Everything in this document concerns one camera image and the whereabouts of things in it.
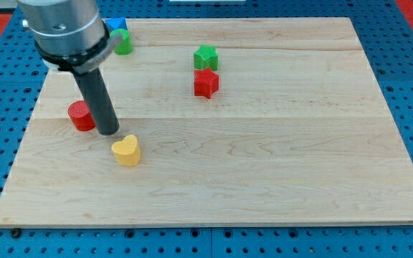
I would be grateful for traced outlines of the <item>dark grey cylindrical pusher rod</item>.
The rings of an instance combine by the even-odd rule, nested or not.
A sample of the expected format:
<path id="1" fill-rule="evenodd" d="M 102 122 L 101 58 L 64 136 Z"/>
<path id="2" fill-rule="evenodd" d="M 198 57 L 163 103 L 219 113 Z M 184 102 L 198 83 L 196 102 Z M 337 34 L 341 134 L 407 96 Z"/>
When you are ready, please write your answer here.
<path id="1" fill-rule="evenodd" d="M 97 68 L 83 75 L 74 73 L 73 77 L 99 134 L 116 133 L 119 129 L 119 122 L 100 69 Z"/>

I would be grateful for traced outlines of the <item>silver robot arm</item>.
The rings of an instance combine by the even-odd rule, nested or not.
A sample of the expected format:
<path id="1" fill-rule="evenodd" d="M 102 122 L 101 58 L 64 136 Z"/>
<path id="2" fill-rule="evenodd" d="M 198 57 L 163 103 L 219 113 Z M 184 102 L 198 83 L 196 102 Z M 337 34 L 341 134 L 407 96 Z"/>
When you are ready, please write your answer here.
<path id="1" fill-rule="evenodd" d="M 123 42 L 123 35 L 110 35 L 94 0 L 17 3 L 44 62 L 73 75 L 100 134 L 116 133 L 118 118 L 99 66 Z"/>

